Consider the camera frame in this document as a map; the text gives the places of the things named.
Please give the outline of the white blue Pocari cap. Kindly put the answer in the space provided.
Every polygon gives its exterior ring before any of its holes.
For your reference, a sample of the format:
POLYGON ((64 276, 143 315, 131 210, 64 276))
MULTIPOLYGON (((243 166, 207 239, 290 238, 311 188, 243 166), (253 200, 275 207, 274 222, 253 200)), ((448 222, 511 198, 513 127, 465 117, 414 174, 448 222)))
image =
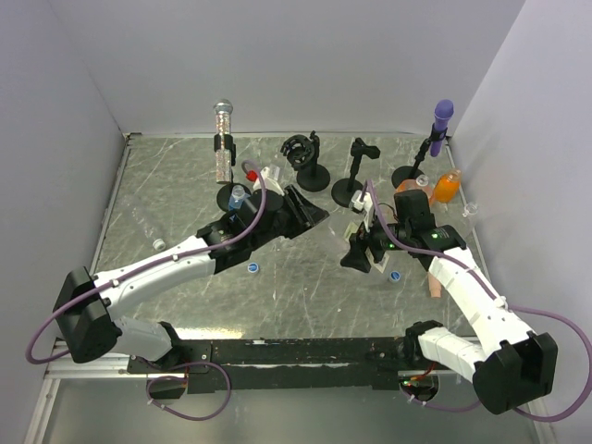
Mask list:
POLYGON ((391 282, 398 282, 401 279, 401 274, 398 271, 391 271, 389 273, 388 279, 391 282))

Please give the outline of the blue label water bottle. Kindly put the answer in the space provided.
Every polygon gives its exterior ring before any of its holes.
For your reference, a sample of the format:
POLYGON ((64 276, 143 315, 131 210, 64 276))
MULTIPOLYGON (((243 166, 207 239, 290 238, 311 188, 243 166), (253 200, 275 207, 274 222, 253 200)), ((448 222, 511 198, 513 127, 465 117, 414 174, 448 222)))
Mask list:
POLYGON ((241 184, 232 187, 228 197, 228 210, 239 210, 244 201, 251 196, 250 190, 241 184))

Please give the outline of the white blue bottle cap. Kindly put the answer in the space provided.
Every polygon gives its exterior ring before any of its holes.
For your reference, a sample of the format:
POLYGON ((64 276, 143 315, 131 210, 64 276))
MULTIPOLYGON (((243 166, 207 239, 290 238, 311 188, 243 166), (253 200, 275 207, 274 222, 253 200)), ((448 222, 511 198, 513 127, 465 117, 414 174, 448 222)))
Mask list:
POLYGON ((260 266, 256 262, 251 262, 247 265, 248 272, 256 274, 260 271, 260 266))

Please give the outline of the clear white-capped tea bottle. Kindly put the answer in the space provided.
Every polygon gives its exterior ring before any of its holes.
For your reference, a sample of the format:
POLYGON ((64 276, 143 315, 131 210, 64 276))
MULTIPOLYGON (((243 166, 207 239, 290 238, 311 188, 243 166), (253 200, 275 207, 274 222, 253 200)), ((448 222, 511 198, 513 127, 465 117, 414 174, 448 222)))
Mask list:
POLYGON ((345 232, 348 251, 339 265, 365 274, 384 274, 387 270, 390 240, 380 225, 367 229, 364 222, 350 223, 345 232))

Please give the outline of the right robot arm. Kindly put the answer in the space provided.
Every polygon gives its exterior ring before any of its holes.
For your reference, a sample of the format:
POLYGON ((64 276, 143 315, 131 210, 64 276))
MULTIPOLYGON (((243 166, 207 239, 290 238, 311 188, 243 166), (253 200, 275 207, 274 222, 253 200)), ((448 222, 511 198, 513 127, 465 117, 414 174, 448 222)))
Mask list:
POLYGON ((463 339, 437 321, 414 323, 400 341, 397 357, 414 368, 441 364, 473 384, 477 398, 493 414, 505 413, 550 394, 558 346, 512 313, 476 264, 457 230, 438 226, 423 191, 395 194, 396 220, 389 224, 370 191, 356 191, 352 211, 364 220, 349 237, 344 267, 363 273, 387 252, 404 250, 448 292, 478 338, 463 339))

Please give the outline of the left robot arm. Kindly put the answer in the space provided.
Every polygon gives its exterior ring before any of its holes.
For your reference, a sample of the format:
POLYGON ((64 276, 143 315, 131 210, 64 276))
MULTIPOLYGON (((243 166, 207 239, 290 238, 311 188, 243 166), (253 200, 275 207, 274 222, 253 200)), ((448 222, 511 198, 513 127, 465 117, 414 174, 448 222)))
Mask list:
POLYGON ((175 370, 183 350, 174 328, 130 318, 128 311, 182 283, 245 263, 270 241, 294 239, 327 217, 293 186, 280 193, 256 191, 168 250, 96 275, 84 266, 70 271, 54 312, 72 360, 86 364, 118 352, 145 358, 163 372, 175 370))

